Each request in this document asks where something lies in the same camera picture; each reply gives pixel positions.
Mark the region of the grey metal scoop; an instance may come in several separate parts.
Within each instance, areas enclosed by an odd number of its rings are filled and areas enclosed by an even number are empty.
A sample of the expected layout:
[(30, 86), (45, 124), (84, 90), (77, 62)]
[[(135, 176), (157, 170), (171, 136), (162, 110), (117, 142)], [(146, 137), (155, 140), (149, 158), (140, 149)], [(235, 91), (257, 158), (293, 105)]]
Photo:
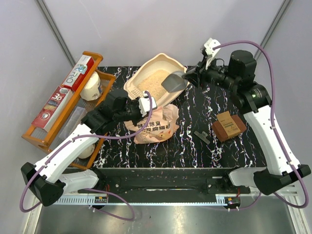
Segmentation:
[(184, 72), (175, 71), (169, 74), (161, 83), (161, 85), (168, 93), (183, 91), (188, 84), (184, 76), (185, 76)]

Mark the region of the pink cat litter bag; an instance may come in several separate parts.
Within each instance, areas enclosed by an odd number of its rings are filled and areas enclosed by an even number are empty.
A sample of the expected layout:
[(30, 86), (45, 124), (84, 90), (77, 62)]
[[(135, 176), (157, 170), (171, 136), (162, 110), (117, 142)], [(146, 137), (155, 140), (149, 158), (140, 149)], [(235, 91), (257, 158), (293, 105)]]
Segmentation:
[(177, 131), (176, 124), (179, 109), (173, 104), (158, 107), (152, 113), (151, 119), (142, 132), (134, 137), (135, 144), (149, 144), (167, 141)]

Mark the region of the grey bag clip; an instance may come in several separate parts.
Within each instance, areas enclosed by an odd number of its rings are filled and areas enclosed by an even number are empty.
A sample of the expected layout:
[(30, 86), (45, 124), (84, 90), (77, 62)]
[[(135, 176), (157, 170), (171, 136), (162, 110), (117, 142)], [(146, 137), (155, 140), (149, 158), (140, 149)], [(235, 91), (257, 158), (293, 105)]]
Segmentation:
[(208, 140), (208, 134), (205, 131), (202, 131), (199, 133), (198, 131), (194, 131), (194, 134), (203, 142), (205, 142), (207, 145), (210, 144), (210, 141)]

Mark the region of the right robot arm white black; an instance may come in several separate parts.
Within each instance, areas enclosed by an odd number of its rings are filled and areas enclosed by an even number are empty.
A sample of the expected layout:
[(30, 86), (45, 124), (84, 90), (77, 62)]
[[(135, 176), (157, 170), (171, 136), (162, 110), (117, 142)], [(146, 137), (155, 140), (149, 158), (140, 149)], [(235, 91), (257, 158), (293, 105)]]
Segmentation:
[(263, 151), (266, 168), (239, 168), (222, 180), (222, 189), (233, 193), (239, 186), (256, 187), (262, 194), (274, 192), (311, 174), (294, 156), (278, 126), (271, 116), (272, 100), (267, 89), (254, 81), (257, 62), (252, 53), (236, 50), (231, 53), (227, 66), (218, 66), (216, 59), (205, 55), (196, 67), (183, 75), (197, 88), (213, 84), (231, 93), (232, 103), (252, 128)]

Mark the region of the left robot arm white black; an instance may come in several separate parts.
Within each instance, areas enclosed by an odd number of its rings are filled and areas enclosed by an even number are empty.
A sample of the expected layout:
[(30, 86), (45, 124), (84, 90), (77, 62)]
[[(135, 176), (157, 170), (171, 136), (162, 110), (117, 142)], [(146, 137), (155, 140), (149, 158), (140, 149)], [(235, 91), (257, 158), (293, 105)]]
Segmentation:
[(21, 167), (26, 187), (24, 188), (19, 207), (27, 212), (23, 202), (30, 190), (47, 207), (54, 204), (66, 192), (80, 189), (91, 189), (100, 193), (105, 189), (105, 180), (94, 170), (64, 175), (63, 172), (84, 150), (99, 139), (119, 140), (118, 136), (107, 136), (106, 133), (118, 123), (132, 121), (137, 124), (145, 117), (150, 119), (155, 100), (148, 91), (142, 97), (129, 99), (123, 89), (109, 92), (104, 101), (89, 111), (76, 129), (48, 156), (35, 164), (26, 162)]

